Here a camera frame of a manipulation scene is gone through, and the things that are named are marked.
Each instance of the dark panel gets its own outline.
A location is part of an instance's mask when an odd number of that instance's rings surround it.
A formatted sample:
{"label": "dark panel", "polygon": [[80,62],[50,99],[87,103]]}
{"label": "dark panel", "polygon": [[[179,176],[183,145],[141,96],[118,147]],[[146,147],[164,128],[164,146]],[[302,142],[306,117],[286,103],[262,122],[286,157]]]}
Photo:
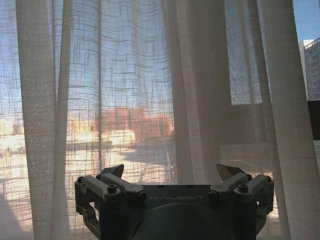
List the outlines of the dark panel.
{"label": "dark panel", "polygon": [[308,101],[313,140],[320,140],[320,100]]}

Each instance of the brick building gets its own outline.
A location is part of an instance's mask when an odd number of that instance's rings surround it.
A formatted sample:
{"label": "brick building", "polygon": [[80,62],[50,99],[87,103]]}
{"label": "brick building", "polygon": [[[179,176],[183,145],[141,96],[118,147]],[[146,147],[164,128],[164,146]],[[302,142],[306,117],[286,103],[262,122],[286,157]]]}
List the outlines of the brick building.
{"label": "brick building", "polygon": [[[95,130],[99,129],[99,116],[95,118]],[[101,131],[131,130],[136,140],[172,136],[174,127],[171,116],[163,113],[149,115],[145,108],[115,107],[101,114]]]}

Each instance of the linen curtain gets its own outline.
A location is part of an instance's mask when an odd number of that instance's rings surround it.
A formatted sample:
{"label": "linen curtain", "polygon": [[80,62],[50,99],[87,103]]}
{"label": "linen curtain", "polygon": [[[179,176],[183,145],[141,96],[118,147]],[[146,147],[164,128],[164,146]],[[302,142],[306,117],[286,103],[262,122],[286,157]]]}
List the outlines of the linen curtain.
{"label": "linen curtain", "polygon": [[95,239],[74,181],[275,182],[264,240],[320,238],[292,0],[0,3],[0,239]]}

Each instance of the gray plastic part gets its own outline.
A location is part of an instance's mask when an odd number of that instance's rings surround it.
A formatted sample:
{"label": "gray plastic part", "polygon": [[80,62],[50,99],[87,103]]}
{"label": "gray plastic part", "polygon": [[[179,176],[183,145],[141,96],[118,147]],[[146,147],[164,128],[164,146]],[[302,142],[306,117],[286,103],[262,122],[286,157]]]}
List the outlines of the gray plastic part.
{"label": "gray plastic part", "polygon": [[75,190],[87,194],[87,189],[102,198],[103,202],[106,204],[116,204],[120,202],[120,190],[117,189],[115,193],[108,192],[108,185],[102,181],[96,179],[95,177],[88,175],[84,176],[81,180],[81,184],[75,185]]}
{"label": "gray plastic part", "polygon": [[141,185],[132,184],[110,173],[102,174],[101,181],[108,185],[116,185],[128,200],[138,200],[139,193],[144,190]]}
{"label": "gray plastic part", "polygon": [[264,193],[264,188],[268,186],[269,178],[265,175],[258,175],[249,181],[246,185],[248,186],[247,192],[241,192],[239,187],[234,189],[235,199],[238,203],[249,204],[251,203],[255,196],[260,194],[261,191]]}
{"label": "gray plastic part", "polygon": [[248,180],[247,174],[239,172],[222,183],[212,185],[210,189],[218,193],[219,201],[225,201],[228,199],[229,194],[237,188],[239,184],[245,184]]}

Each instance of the blue sky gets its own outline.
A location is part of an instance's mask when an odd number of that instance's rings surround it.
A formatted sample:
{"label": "blue sky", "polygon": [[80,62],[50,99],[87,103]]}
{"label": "blue sky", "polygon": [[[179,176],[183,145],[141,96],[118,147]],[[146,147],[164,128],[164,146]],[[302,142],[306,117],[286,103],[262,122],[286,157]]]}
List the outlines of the blue sky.
{"label": "blue sky", "polygon": [[293,0],[298,41],[320,38],[319,0]]}

